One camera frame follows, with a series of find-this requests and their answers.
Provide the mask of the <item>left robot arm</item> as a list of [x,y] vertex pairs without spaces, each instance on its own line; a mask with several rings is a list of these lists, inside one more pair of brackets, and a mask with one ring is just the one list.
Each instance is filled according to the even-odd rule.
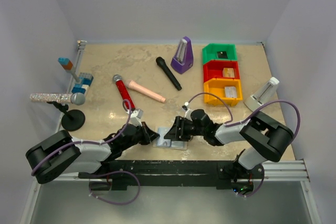
[[66,173],[88,173],[103,178],[108,174],[108,163],[125,150],[137,144],[148,145],[159,137],[145,122],[140,126],[124,125],[115,135],[99,141],[79,139],[61,130],[30,148],[25,156],[40,184]]

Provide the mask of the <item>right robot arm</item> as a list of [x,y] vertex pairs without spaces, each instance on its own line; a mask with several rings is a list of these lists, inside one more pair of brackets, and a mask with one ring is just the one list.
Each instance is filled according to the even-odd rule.
[[203,109],[188,112],[186,116],[175,118],[164,139],[188,142],[194,136],[201,136],[211,146],[238,141],[250,144],[249,149],[241,151],[223,168],[223,173],[231,179],[247,177],[265,161],[280,161],[297,134],[261,111],[251,114],[246,122],[233,125],[213,122]]

